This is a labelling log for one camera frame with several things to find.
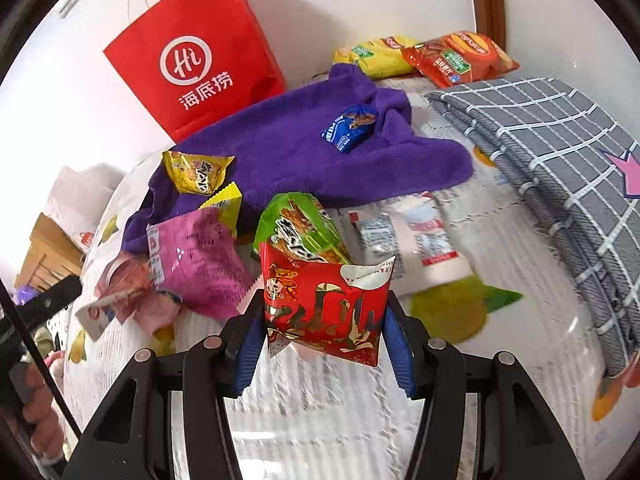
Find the red snack bag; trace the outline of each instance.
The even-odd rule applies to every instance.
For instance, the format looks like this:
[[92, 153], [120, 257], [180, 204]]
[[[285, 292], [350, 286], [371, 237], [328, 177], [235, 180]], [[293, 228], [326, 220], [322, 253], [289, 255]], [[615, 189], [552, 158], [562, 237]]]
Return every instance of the red snack bag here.
[[305, 262], [260, 244], [269, 354], [289, 341], [369, 366], [378, 364], [391, 257], [376, 266]]
[[494, 79], [520, 68], [491, 38], [475, 32], [455, 32], [405, 47], [402, 57], [439, 88]]

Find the pink snack bag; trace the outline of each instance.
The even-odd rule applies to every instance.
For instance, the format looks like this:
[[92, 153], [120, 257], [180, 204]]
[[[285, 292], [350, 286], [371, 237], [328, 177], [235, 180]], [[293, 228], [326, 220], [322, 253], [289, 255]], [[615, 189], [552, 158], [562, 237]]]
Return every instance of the pink snack bag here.
[[219, 209], [207, 207], [146, 229], [149, 267], [158, 291], [204, 316], [226, 320], [252, 284]]

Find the black pole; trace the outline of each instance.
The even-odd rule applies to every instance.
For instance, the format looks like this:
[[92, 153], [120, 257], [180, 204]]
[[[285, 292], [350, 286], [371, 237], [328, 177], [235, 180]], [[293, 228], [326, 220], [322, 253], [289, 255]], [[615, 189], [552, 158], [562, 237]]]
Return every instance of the black pole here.
[[49, 373], [49, 369], [47, 368], [47, 365], [45, 364], [44, 359], [40, 355], [40, 352], [38, 351], [38, 347], [36, 346], [36, 343], [33, 340], [33, 337], [31, 337], [29, 330], [27, 329], [26, 325], [24, 324], [24, 321], [20, 317], [20, 313], [18, 313], [18, 309], [15, 306], [14, 300], [12, 300], [11, 297], [9, 296], [9, 293], [7, 292], [6, 287], [4, 286], [4, 283], [2, 283], [1, 280], [0, 280], [0, 306], [2, 306], [2, 309], [4, 310], [4, 314], [9, 318], [9, 320], [11, 320], [11, 323], [14, 326], [16, 332], [20, 335], [22, 342], [27, 347], [27, 350], [29, 351], [29, 354], [31, 354], [31, 358], [33, 359], [33, 362], [35, 363], [35, 365], [38, 367], [38, 370], [42, 374], [42, 377], [44, 378], [46, 385], [48, 386], [49, 390], [53, 394], [53, 398], [56, 399], [56, 402], [58, 403], [60, 410], [65, 416], [66, 421], [69, 423], [69, 426], [71, 426], [71, 429], [76, 434], [76, 437], [80, 439], [80, 437], [82, 436], [82, 431], [80, 431], [80, 428], [76, 424], [76, 420], [74, 419], [74, 416], [71, 414], [71, 410], [69, 410], [69, 407], [66, 405], [65, 399], [62, 397], [62, 394], [58, 389], [56, 381], [54, 381], [53, 377], [51, 377], [51, 374]]

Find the purple towel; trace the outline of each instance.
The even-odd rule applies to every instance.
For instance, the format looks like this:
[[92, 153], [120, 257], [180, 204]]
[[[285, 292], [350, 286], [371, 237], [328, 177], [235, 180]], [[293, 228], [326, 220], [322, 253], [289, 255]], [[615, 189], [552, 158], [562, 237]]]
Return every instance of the purple towel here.
[[[378, 112], [372, 136], [340, 153], [321, 136], [348, 107]], [[467, 150], [453, 140], [414, 136], [402, 91], [377, 88], [353, 65], [334, 65], [329, 79], [255, 104], [174, 147], [183, 153], [235, 155], [225, 186], [242, 192], [238, 233], [255, 229], [276, 193], [311, 193], [325, 207], [347, 207], [391, 196], [455, 186], [471, 176]], [[200, 207], [207, 196], [180, 194], [163, 165], [124, 231], [122, 248], [146, 251], [146, 226]]]

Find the screw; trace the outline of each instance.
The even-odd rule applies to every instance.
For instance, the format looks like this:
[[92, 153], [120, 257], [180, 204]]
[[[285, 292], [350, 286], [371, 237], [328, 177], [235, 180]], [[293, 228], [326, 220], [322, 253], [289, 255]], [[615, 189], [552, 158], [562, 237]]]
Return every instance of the screw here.
[[219, 348], [220, 346], [222, 346], [222, 339], [217, 335], [209, 336], [204, 340], [204, 348], [208, 348], [209, 350]]
[[441, 337], [431, 337], [427, 344], [434, 350], [442, 350], [447, 345], [447, 342]]
[[133, 357], [139, 363], [143, 363], [145, 361], [148, 361], [148, 359], [151, 357], [151, 350], [147, 348], [142, 348], [138, 350]]
[[503, 365], [512, 365], [514, 364], [514, 362], [516, 362], [516, 358], [509, 352], [500, 352], [498, 354], [498, 361], [500, 361]]

